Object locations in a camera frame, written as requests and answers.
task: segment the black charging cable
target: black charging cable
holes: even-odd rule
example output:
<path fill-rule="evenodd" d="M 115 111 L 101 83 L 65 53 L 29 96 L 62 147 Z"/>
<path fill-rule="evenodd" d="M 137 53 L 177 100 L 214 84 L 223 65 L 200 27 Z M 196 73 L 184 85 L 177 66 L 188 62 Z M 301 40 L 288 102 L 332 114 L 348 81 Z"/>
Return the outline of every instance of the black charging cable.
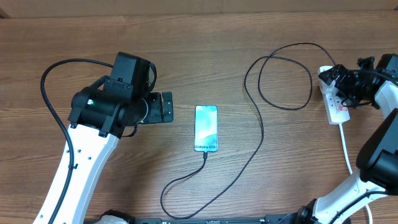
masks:
<path fill-rule="evenodd" d="M 175 217 L 175 216 L 171 215 L 169 212 L 167 212 L 166 209 L 164 208 L 164 206 L 163 206 L 163 194 L 164 194 L 164 192 L 166 191 L 167 187 L 170 186 L 170 184 L 172 184 L 172 183 L 174 183 L 174 182 L 176 182 L 176 181 L 185 179 L 185 178 L 187 178 L 187 177 L 191 177 L 191 176 L 193 176 L 193 175 L 199 173 L 199 172 L 205 167 L 205 165 L 206 165 L 206 160 L 207 160 L 207 152 L 204 152 L 204 153 L 203 153 L 203 164 L 201 165 L 201 167 L 200 167 L 199 169 L 197 169 L 196 171 L 194 171 L 194 172 L 192 172 L 192 173 L 190 173 L 190 174 L 188 174 L 188 175 L 186 175 L 186 176 L 183 176 L 183 177 L 180 177 L 180 178 L 177 178 L 177 179 L 175 179 L 175 180 L 170 181 L 170 182 L 163 188 L 163 191 L 162 191 L 162 193 L 161 193 L 161 195 L 160 195 L 160 206 L 162 207 L 163 212 L 166 213 L 169 217 L 174 218 L 174 219 L 187 219 L 187 218 L 191 218 L 192 216 L 196 215 L 197 213 L 199 213 L 199 212 L 201 211 L 201 209 L 200 209 L 200 210 L 196 211 L 194 214 L 191 214 L 191 215 L 186 216 L 186 217 Z"/>
<path fill-rule="evenodd" d="M 327 54 L 327 56 L 329 56 L 329 58 L 330 58 L 330 60 L 333 62 L 333 64 L 336 65 L 335 60 L 331 57 L 331 55 L 329 54 L 329 52 L 328 52 L 326 49 L 324 49 L 321 45 L 314 44 L 314 43 L 309 43 L 309 42 L 296 43 L 296 44 L 289 44 L 289 45 L 286 45 L 286 46 L 283 46 L 283 47 L 280 47 L 280 48 L 274 50 L 274 51 L 273 51 L 270 55 L 268 55 L 268 56 L 263 56 L 263 57 L 258 58 L 258 59 L 250 66 L 249 70 L 246 72 L 246 75 L 244 76 L 244 81 L 243 81 L 244 90 L 245 90 L 246 93 L 248 94 L 248 97 L 250 98 L 251 102 L 253 103 L 254 107 L 256 108 L 257 113 L 258 113 L 259 118 L 260 118 L 261 140 L 260 140 L 260 143 L 259 143 L 257 149 L 253 152 L 253 154 L 251 155 L 251 157 L 249 158 L 249 160 L 247 161 L 247 163 L 243 166 L 243 168 L 241 169 L 241 171 L 239 172 L 239 174 L 236 176 L 236 178 L 232 181 L 232 183 L 230 183 L 221 193 L 219 193 L 217 196 L 215 196 L 213 199 L 211 199 L 207 204 L 205 204 L 204 206 L 202 206 L 202 208 L 200 208 L 199 210 L 197 210 L 196 212 L 194 212 L 194 213 L 191 214 L 191 215 L 187 215 L 186 217 L 175 217 L 175 216 L 171 215 L 170 213 L 168 213 L 168 212 L 166 211 L 166 209 L 164 208 L 164 206 L 163 206 L 162 199 L 163 199 L 163 194 L 164 194 L 165 189 L 166 189 L 170 184 L 172 184 L 172 183 L 175 182 L 175 181 L 184 179 L 184 178 L 188 177 L 189 175 L 188 175 L 188 176 L 185 176 L 185 177 L 181 177 L 181 178 L 179 178 L 179 179 L 175 179 L 175 180 L 171 181 L 170 183 L 168 183 L 168 184 L 166 185 L 166 187 L 163 189 L 162 194 L 161 194 L 161 196 L 160 196 L 160 206 L 162 207 L 163 211 L 164 211 L 169 217 L 174 218 L 174 219 L 187 219 L 187 218 L 191 218 L 191 217 L 195 216 L 197 213 L 201 212 L 201 211 L 202 211 L 204 208 L 206 208 L 209 204 L 213 203 L 216 199 L 218 199 L 221 195 L 223 195 L 229 188 L 232 187 L 233 184 L 235 184 L 235 182 L 240 178 L 240 176 L 241 176 L 242 173 L 244 172 L 245 168 L 249 165 L 249 163 L 251 162 L 251 160 L 253 159 L 253 157 L 257 154 L 258 150 L 260 149 L 260 147 L 261 147 L 261 145 L 262 145 L 262 142 L 264 141 L 264 123 L 262 122 L 262 116 L 261 116 L 260 110 L 259 110 L 259 108 L 258 108 L 256 102 L 254 102 L 254 100 L 253 100 L 252 96 L 250 95 L 250 93 L 249 93 L 249 91 L 248 91 L 248 88 L 247 88 L 247 86 L 246 86 L 246 80 L 247 80 L 247 78 L 248 78 L 249 72 L 251 71 L 251 69 L 253 68 L 253 66 L 255 66 L 255 64 L 258 63 L 258 61 L 260 61 L 260 60 L 262 60 L 262 59 L 264 59 L 264 58 L 266 59 L 265 62 L 262 64 L 261 70 L 260 70 L 260 72 L 259 72 L 259 79 L 258 79 L 258 91 L 259 91 L 259 94 L 261 95 L 262 99 L 263 99 L 265 102 L 267 102 L 267 103 L 270 104 L 271 106 L 274 106 L 274 107 L 279 108 L 279 109 L 282 109 L 282 110 L 300 110 L 300 109 L 304 108 L 304 107 L 308 104 L 308 102 L 309 102 L 310 99 L 311 99 L 311 95 L 312 95 L 312 76 L 311 76 L 310 70 L 309 70 L 305 65 L 303 65 L 302 63 L 300 63 L 300 62 L 298 62 L 298 61 L 296 61 L 296 60 L 293 60 L 293 59 L 290 59 L 290 58 L 285 58 L 285 57 L 274 56 L 274 54 L 275 54 L 276 52 L 278 52 L 278 51 L 280 51 L 280 50 L 282 50 L 282 49 L 284 49 L 284 48 L 291 47 L 291 46 L 295 46 L 295 45 L 314 45 L 314 46 L 316 46 L 316 47 L 319 47 L 320 49 L 322 49 L 322 50 Z M 300 106 L 300 107 L 298 107 L 298 108 L 286 108 L 286 107 L 283 107 L 283 106 L 278 106 L 278 105 L 273 104 L 273 103 L 270 102 L 269 100 L 267 100 L 266 97 L 262 94 L 261 88 L 260 88 L 261 74 L 262 74 L 262 71 L 263 71 L 264 66 L 266 65 L 266 63 L 268 62 L 268 60 L 269 60 L 270 58 L 281 59 L 281 60 L 286 60 L 286 61 L 289 61 L 289 62 L 296 63 L 297 65 L 300 65 L 301 67 L 303 67 L 303 68 L 308 72 L 308 76 L 310 77 L 310 94 L 309 94 L 309 96 L 308 96 L 308 100 L 305 102 L 305 104 L 304 104 L 303 106 Z"/>

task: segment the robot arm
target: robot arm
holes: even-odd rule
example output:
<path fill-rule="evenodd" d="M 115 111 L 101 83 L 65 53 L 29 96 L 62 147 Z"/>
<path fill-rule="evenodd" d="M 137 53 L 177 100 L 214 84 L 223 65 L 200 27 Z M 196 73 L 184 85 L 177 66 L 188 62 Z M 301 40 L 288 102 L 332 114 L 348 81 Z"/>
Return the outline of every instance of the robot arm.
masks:
<path fill-rule="evenodd" d="M 150 68 L 154 80 L 149 85 Z M 83 223 L 98 177 L 124 128 L 173 121 L 172 94 L 151 93 L 155 80 L 156 69 L 152 63 L 120 52 L 110 76 L 100 78 L 73 97 L 68 118 L 71 121 L 68 134 L 75 161 L 72 177 L 69 183 L 65 183 L 70 169 L 70 152 L 66 143 L 35 224 Z M 103 90 L 98 89 L 101 85 L 104 85 Z M 56 210 L 65 184 L 68 184 L 65 197 L 59 210 Z"/>
<path fill-rule="evenodd" d="M 383 55 L 375 70 L 373 62 L 360 58 L 359 70 L 336 65 L 319 74 L 323 93 L 336 93 L 351 107 L 369 101 L 385 120 L 360 150 L 358 169 L 330 194 L 300 208 L 294 224 L 341 224 L 373 200 L 398 195 L 398 56 Z"/>

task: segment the power strip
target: power strip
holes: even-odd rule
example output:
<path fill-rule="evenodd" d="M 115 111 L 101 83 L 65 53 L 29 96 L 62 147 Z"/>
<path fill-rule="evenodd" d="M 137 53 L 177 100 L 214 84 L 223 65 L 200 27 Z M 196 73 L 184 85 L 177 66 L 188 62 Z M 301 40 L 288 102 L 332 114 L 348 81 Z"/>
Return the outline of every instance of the power strip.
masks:
<path fill-rule="evenodd" d="M 318 75 L 321 72 L 331 69 L 332 66 L 322 66 L 318 70 Z M 322 92 L 323 102 L 325 103 L 326 115 L 328 116 L 329 124 L 341 124 L 349 120 L 348 108 L 341 104 L 342 99 L 337 96 L 337 88 L 335 81 L 327 85 L 324 81 L 319 80 L 319 88 Z"/>

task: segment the smartphone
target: smartphone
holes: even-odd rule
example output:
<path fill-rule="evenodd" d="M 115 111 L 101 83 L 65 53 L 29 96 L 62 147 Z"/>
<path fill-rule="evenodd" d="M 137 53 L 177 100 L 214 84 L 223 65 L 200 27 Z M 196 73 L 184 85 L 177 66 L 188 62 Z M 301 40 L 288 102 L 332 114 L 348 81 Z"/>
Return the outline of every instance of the smartphone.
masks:
<path fill-rule="evenodd" d="M 196 152 L 217 151 L 217 106 L 197 105 L 195 108 L 195 143 Z"/>

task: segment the wood grain surface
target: wood grain surface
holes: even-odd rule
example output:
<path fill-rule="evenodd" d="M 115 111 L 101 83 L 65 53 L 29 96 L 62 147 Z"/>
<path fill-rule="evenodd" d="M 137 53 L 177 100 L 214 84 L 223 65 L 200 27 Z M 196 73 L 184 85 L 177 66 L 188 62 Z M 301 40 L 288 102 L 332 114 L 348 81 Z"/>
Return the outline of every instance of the wood grain surface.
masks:
<path fill-rule="evenodd" d="M 9 18 L 6 12 L 0 6 L 0 19 Z"/>
<path fill-rule="evenodd" d="M 171 214 L 187 215 L 221 192 L 259 144 L 255 108 L 243 78 L 260 56 L 294 42 L 316 42 L 338 63 L 356 68 L 358 57 L 398 52 L 398 13 L 301 12 L 201 16 L 86 17 L 0 20 L 0 223 L 32 223 L 57 170 L 65 139 L 40 95 L 42 72 L 67 58 L 113 63 L 119 51 L 154 62 L 155 91 L 171 91 L 175 121 L 140 126 L 122 139 L 106 163 L 87 212 L 98 218 L 112 208 L 136 217 L 166 218 L 159 197 L 164 185 L 202 163 L 193 150 L 195 105 L 217 105 L 219 151 L 198 175 L 176 184 L 165 198 Z M 264 144 L 241 178 L 199 213 L 204 217 L 261 217 L 290 213 L 322 197 L 348 176 L 337 126 L 327 122 L 318 88 L 318 67 L 328 57 L 312 46 L 278 53 L 305 64 L 314 77 L 313 96 L 299 111 L 262 101 L 256 65 L 248 88 L 262 113 Z M 87 63 L 55 68 L 47 94 L 65 124 L 72 96 L 110 69 Z M 300 106 L 309 79 L 296 64 L 270 60 L 263 94 L 282 106 Z M 352 165 L 382 122 L 370 106 L 350 110 L 345 124 Z M 374 223 L 398 222 L 398 198 L 370 205 Z M 352 216 L 367 223 L 364 210 Z"/>
<path fill-rule="evenodd" d="M 0 0 L 0 7 L 11 18 L 373 11 L 393 10 L 397 5 L 396 0 Z"/>

